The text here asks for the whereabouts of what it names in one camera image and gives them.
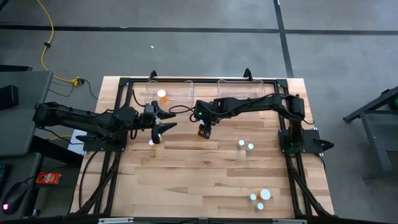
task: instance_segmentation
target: computer mouse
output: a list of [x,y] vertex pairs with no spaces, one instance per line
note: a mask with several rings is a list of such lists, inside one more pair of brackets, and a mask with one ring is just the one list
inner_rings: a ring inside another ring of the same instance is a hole
[[7,192],[2,202],[2,212],[6,215],[15,213],[21,205],[29,185],[25,182],[15,183]]

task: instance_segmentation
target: yellow cable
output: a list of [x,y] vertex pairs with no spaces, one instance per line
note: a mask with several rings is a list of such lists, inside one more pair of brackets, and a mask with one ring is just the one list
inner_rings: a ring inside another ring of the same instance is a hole
[[[60,136],[61,138],[71,138],[71,136]],[[55,137],[55,138],[52,138],[52,139],[50,139],[49,141],[53,141],[53,140],[56,140],[56,139],[60,139],[60,137]]]
[[[45,7],[43,6],[43,4],[40,2],[40,0],[37,0],[37,2],[38,2],[38,4],[40,4],[40,6],[42,7],[42,9],[43,9],[44,12],[46,13],[46,15],[47,15],[47,17],[48,17],[48,19],[49,19],[49,21],[50,21],[50,23],[51,23],[51,36],[50,36],[49,40],[47,41],[47,43],[51,44],[52,38],[54,37],[54,25],[53,25],[53,23],[52,23],[52,20],[51,20],[51,17],[50,17],[49,12],[47,12],[47,10],[46,10]],[[48,71],[48,69],[47,69],[47,67],[44,65],[44,55],[45,55],[45,53],[46,53],[46,51],[47,51],[47,48],[48,48],[47,46],[44,46],[44,49],[43,49],[43,52],[42,52],[42,56],[41,56],[41,58],[40,58],[40,61],[41,61],[41,63],[42,63],[42,66],[43,66],[43,68],[44,68],[46,71]],[[57,80],[61,80],[61,81],[68,82],[68,83],[72,83],[72,84],[74,84],[74,85],[78,85],[78,84],[79,84],[79,83],[77,82],[78,77],[75,78],[74,80],[67,80],[67,79],[64,79],[64,78],[60,78],[60,77],[58,77],[58,76],[56,76],[56,75],[53,75],[53,76],[54,76],[54,78],[56,78]]]

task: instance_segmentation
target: black box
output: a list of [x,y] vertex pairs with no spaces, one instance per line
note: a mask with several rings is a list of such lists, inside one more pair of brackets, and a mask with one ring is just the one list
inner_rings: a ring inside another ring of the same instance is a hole
[[0,110],[17,106],[18,103],[18,87],[9,85],[0,88]]

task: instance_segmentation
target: orange object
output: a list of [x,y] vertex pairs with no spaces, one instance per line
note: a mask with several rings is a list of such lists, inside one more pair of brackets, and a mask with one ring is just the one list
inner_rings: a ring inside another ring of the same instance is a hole
[[159,97],[160,102],[166,103],[167,102],[167,96],[166,96],[166,91],[165,90],[159,90],[157,92],[157,96]]

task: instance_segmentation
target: metal stand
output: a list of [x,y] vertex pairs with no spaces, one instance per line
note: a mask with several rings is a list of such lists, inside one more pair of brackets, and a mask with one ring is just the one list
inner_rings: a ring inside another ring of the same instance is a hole
[[380,107],[398,98],[398,86],[387,90],[381,96],[366,104],[355,112],[343,118],[346,123],[361,118],[366,135],[372,147],[376,150],[382,171],[364,176],[365,181],[378,179],[396,179],[398,172],[393,170],[388,152],[398,152],[398,111],[380,110]]

